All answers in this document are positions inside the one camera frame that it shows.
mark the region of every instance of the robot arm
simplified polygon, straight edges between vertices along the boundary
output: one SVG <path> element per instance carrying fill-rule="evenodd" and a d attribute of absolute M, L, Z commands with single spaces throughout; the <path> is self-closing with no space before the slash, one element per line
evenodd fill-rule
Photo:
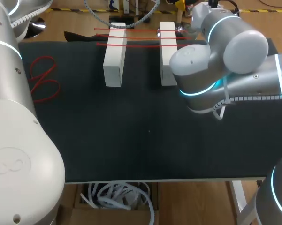
<path fill-rule="evenodd" d="M 11 26 L 46 4 L 0 1 L 0 225 L 50 225 L 64 187 L 63 160 L 37 119 Z"/>
<path fill-rule="evenodd" d="M 282 99 L 282 54 L 267 57 L 266 38 L 221 7 L 201 3 L 192 26 L 207 45 L 180 49 L 170 61 L 188 107 L 213 112 L 233 101 Z"/>

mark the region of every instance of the white block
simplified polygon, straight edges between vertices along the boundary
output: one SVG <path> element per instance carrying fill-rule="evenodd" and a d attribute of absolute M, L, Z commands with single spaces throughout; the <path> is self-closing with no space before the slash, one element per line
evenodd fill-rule
<path fill-rule="evenodd" d="M 176 38 L 174 22 L 160 22 L 160 30 L 173 30 L 161 31 L 161 38 Z M 160 47 L 160 78 L 161 85 L 163 86 L 175 86 L 176 80 L 170 69 L 170 59 L 172 55 L 177 52 L 176 39 L 160 39 L 160 45 L 175 45 Z"/>
<path fill-rule="evenodd" d="M 126 25 L 123 22 L 114 22 L 112 24 L 117 26 Z M 127 39 L 124 38 L 126 37 L 126 30 L 111 28 L 109 35 L 117 37 L 109 37 L 108 45 L 126 45 Z M 126 47 L 108 45 L 103 62 L 105 84 L 107 87 L 121 87 Z"/>

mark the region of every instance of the red rubber band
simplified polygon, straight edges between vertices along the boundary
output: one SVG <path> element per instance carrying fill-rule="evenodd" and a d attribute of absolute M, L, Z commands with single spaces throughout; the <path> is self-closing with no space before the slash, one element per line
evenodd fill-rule
<path fill-rule="evenodd" d="M 96 43 L 100 46 L 123 46 L 123 47 L 132 47 L 132 48 L 159 48 L 159 47 L 176 47 L 176 46 L 188 46 L 188 45 L 112 45 L 104 43 Z"/>
<path fill-rule="evenodd" d="M 114 38 L 124 38 L 124 39 L 133 39 L 133 40 L 160 40 L 160 39 L 187 40 L 187 39 L 188 39 L 188 38 L 185 38 L 185 37 L 180 37 L 180 38 L 179 38 L 179 37 L 176 37 L 176 38 L 175 38 L 175 37 L 174 37 L 174 38 L 173 38 L 173 37 L 170 37 L 170 38 L 169 38 L 169 37 L 168 37 L 168 38 L 167 38 L 167 37 L 164 37 L 164 38 L 163 38 L 163 37 L 158 37 L 158 38 L 157 38 L 157 37 L 156 37 L 156 38 L 147 38 L 147 37 L 142 37 L 142 38 L 141 38 L 141 37 L 138 37 L 138 38 L 137 38 L 137 37 L 136 37 L 136 38 L 135 38 L 135 37 L 132 37 L 132 38 L 131 38 L 131 37 L 130 37 L 130 38 L 129 38 L 129 37 L 120 37 L 120 36 L 106 35 L 106 34 L 96 34 L 96 36 L 107 37 L 107 38 L 109 38 L 109 37 L 110 37 L 110 38 L 113 38 L 113 37 L 114 37 Z"/>
<path fill-rule="evenodd" d="M 94 28 L 94 30 L 115 30 L 115 29 L 106 29 L 106 28 Z M 136 29 L 116 29 L 116 30 L 126 30 L 129 32 L 157 32 L 158 30 L 136 30 Z M 186 30 L 160 30 L 165 32 L 187 32 Z"/>
<path fill-rule="evenodd" d="M 34 65 L 38 61 L 40 61 L 42 59 L 50 59 L 50 60 L 52 60 L 53 61 L 52 67 L 50 69 L 48 69 L 46 72 L 44 72 L 44 73 L 42 73 L 42 74 L 40 74 L 38 76 L 33 76 L 32 75 L 32 69 L 33 69 Z M 52 82 L 52 83 L 58 84 L 58 90 L 53 95 L 51 95 L 49 97 L 46 97 L 46 98 L 43 98 L 43 99 L 33 100 L 33 103 L 43 103 L 45 101 L 48 101 L 48 100 L 56 97 L 59 94 L 59 92 L 61 90 L 61 85 L 58 83 L 57 80 L 53 80 L 53 79 L 44 80 L 48 76 L 48 74 L 51 73 L 56 67 L 57 67 L 57 64 L 56 64 L 55 60 L 51 56 L 39 57 L 39 58 L 35 59 L 31 63 L 31 65 L 30 65 L 30 79 L 28 79 L 28 81 L 34 81 L 34 80 L 38 79 L 38 81 L 36 82 L 36 84 L 33 86 L 33 88 L 30 91 L 31 94 L 33 94 L 33 92 L 36 90 L 36 88 L 38 88 L 39 86 L 43 85 L 44 83 Z"/>

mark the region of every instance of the table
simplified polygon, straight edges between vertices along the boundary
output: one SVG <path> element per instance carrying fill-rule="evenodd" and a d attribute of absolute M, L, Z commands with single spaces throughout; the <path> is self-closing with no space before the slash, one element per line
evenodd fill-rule
<path fill-rule="evenodd" d="M 269 45 L 276 53 L 271 40 Z M 105 47 L 95 42 L 19 47 L 26 74 L 39 56 L 58 64 L 50 78 L 60 82 L 61 93 L 35 108 L 62 155 L 66 182 L 258 178 L 282 156 L 282 101 L 238 103 L 223 121 L 193 114 L 177 87 L 161 86 L 159 48 L 127 48 L 122 87 L 110 88 L 103 75 Z M 55 88 L 48 85 L 34 98 Z"/>

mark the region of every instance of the black table surface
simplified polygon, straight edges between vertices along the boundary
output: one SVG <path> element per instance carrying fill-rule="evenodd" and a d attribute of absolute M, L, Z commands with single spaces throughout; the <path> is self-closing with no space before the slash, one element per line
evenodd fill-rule
<path fill-rule="evenodd" d="M 56 60 L 48 79 L 61 92 L 35 108 L 66 182 L 261 177 L 282 156 L 282 101 L 238 103 L 223 121 L 194 114 L 177 87 L 161 86 L 159 48 L 127 48 L 120 88 L 105 86 L 105 47 L 94 42 L 24 43 L 20 51 L 27 74 L 37 57 Z M 51 64 L 42 60 L 34 73 Z M 55 88 L 46 84 L 33 97 Z"/>

